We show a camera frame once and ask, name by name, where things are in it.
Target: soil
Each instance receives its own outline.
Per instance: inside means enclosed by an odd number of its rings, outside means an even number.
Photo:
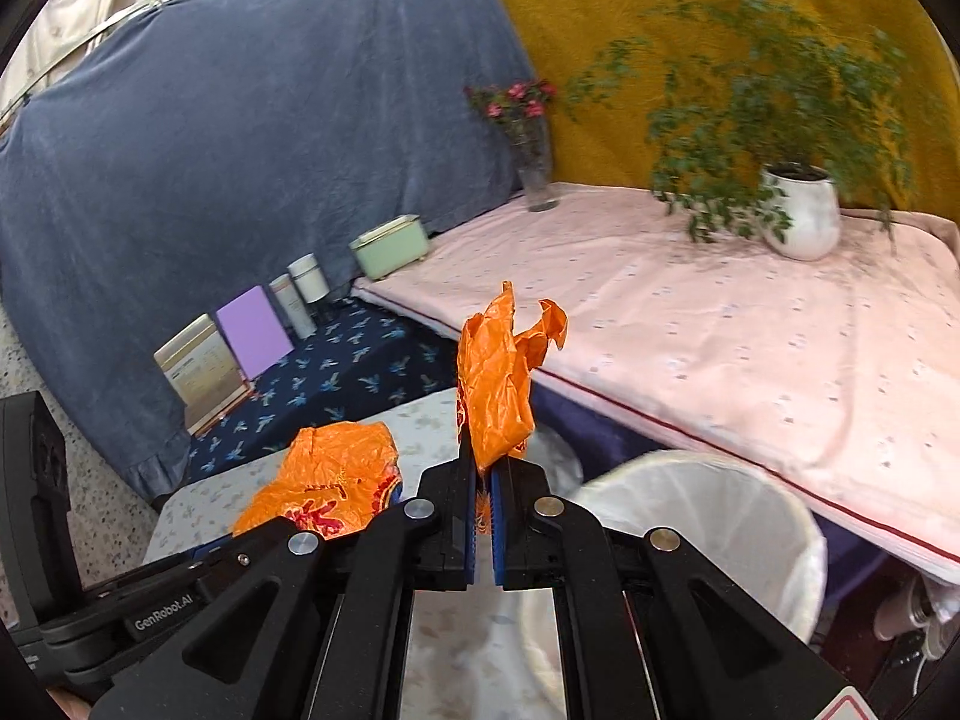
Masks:
[[[800,165],[796,162],[782,163],[767,167],[767,172],[779,178],[790,178],[794,181],[823,181],[829,178],[825,170],[810,165]]]

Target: silver screw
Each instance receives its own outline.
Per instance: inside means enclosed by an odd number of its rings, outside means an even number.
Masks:
[[[293,536],[290,536],[290,541],[287,541],[287,548],[294,555],[309,555],[311,552],[315,552],[319,546],[320,538],[316,533],[310,533],[309,531],[294,533]]]
[[[433,501],[428,501],[426,498],[414,498],[413,500],[407,501],[403,507],[403,513],[411,519],[426,519],[430,517],[436,509]]]
[[[669,528],[657,528],[650,533],[650,543],[661,552],[673,552],[680,546],[680,537]]]
[[[534,503],[534,511],[541,517],[559,517],[563,514],[563,501],[552,495],[544,495]]]

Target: speckled floor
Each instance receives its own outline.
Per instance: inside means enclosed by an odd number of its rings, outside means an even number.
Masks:
[[[0,306],[0,397],[39,389],[66,439],[70,483],[70,536],[83,584],[136,568],[146,552],[157,515],[104,462],[64,414],[27,358]],[[0,615],[16,619],[0,556]]]

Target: mustard yellow fabric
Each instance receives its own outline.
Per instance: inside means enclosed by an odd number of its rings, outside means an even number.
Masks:
[[[704,46],[723,50],[726,35],[640,15],[666,0],[503,1],[538,74],[560,88],[611,39],[637,34],[653,39],[651,60],[643,60],[640,78],[616,95],[613,110],[589,105],[573,122],[557,106],[551,118],[556,180],[649,186],[655,152],[645,143],[646,115],[661,102],[659,59]],[[838,39],[856,42],[881,28],[907,53],[911,73],[904,96],[916,183],[912,210],[960,223],[960,95],[952,60],[923,7],[917,0],[789,1],[829,25]],[[923,91],[941,100],[938,117],[923,104]]]

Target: purple book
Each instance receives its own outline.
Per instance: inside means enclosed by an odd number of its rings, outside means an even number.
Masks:
[[[261,375],[294,350],[263,287],[230,300],[217,312],[217,319],[248,379]]]

